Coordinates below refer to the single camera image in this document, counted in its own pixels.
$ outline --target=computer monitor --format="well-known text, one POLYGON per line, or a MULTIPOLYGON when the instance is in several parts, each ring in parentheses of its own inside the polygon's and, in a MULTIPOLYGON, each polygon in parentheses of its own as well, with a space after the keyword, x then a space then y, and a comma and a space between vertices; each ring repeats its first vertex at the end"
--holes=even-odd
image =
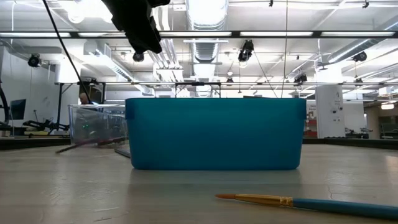
POLYGON ((11 101, 10 103, 11 119, 13 120, 24 119, 25 106, 26 106, 26 99, 11 101))

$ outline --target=black cable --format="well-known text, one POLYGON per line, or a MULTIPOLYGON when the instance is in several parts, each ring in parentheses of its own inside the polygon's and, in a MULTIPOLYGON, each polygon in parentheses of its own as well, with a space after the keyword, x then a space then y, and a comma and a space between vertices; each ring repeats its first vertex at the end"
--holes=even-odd
POLYGON ((262 74, 263 74, 264 77, 266 78, 268 85, 270 86, 270 88, 271 88, 272 92, 274 93, 275 97, 278 98, 278 96, 277 96, 276 93, 275 93, 274 88, 273 88, 272 85, 269 83, 269 79, 268 79, 268 77, 267 77, 267 74, 265 73, 264 69, 262 69, 262 66, 261 66, 259 57, 257 57, 257 53, 256 53, 255 51, 253 51, 253 53, 254 53, 254 56, 256 56, 257 62, 259 63, 259 66, 260 66, 260 68, 261 68, 262 74))
POLYGON ((242 93, 241 92, 241 67, 239 66, 239 91, 238 93, 242 93))
MULTIPOLYGON (((65 44, 63 43, 63 40, 62 40, 62 38, 61 38, 61 35, 60 35, 59 31, 58 31, 57 25, 55 24, 54 18, 53 18, 52 15, 51 15, 50 8, 49 8, 49 5, 47 4, 47 1, 46 1, 46 0, 43 0, 43 4, 44 4, 44 6, 45 6, 45 9, 47 10, 47 13, 49 14, 49 17, 50 17, 52 26, 54 27, 54 30, 55 30, 55 32, 57 33, 58 40, 60 41, 60 43, 61 43, 61 45, 62 45, 62 49, 65 51, 65 54, 67 55, 67 57, 68 57, 70 63, 72 64, 72 67, 73 67, 73 69, 74 69, 74 71, 75 71, 75 73, 76 73, 77 79, 79 79, 79 82, 80 82, 80 83, 83 83, 83 81, 81 80, 81 78, 80 78, 80 76, 79 76, 79 72, 77 71, 76 66, 75 66, 75 64, 73 63, 72 58, 70 57, 70 55, 69 55, 69 53, 68 53, 68 50, 67 50, 67 48, 65 47, 65 44)), ((83 86, 83 91, 85 92, 85 94, 86 94, 86 96, 87 96, 87 100, 91 103, 91 99, 90 99, 90 96, 88 95, 88 92, 87 92, 86 87, 85 87, 84 85, 82 85, 82 86, 83 86)))
POLYGON ((280 97, 284 97, 284 87, 285 87, 285 79, 286 79, 286 60, 287 60, 287 19, 288 17, 288 11, 289 11, 289 0, 286 0, 286 36, 285 36, 285 61, 284 61, 284 78, 282 81, 282 93, 280 94, 280 97))
POLYGON ((10 111, 7 104, 6 95, 4 94, 4 91, 1 88, 1 81, 0 81, 0 98, 2 101, 2 108, 4 109, 4 122, 0 121, 0 125, 8 125, 10 120, 10 111))

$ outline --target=white pillar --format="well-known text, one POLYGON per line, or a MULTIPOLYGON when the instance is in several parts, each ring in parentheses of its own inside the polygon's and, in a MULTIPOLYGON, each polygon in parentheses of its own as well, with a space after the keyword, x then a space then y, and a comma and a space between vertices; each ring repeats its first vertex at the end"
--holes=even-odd
MULTIPOLYGON (((317 71, 318 82, 342 82, 341 68, 329 65, 317 71)), ((345 137, 343 91, 341 85, 324 85, 315 89, 318 138, 345 137)))

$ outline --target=table surface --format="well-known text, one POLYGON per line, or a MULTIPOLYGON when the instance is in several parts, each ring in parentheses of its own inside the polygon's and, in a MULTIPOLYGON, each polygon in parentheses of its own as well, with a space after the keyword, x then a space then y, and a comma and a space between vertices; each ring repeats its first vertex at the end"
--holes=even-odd
POLYGON ((265 207, 214 194, 398 205, 398 151, 303 145, 289 171, 134 170, 112 149, 0 152, 1 223, 390 223, 265 207))

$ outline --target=person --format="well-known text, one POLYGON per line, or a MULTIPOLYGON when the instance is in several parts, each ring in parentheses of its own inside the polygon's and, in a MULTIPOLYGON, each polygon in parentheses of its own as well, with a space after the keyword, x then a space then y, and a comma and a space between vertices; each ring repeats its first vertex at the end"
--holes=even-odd
POLYGON ((82 105, 90 105, 90 104, 92 104, 88 100, 86 93, 80 93, 79 98, 80 98, 80 102, 81 102, 82 105))

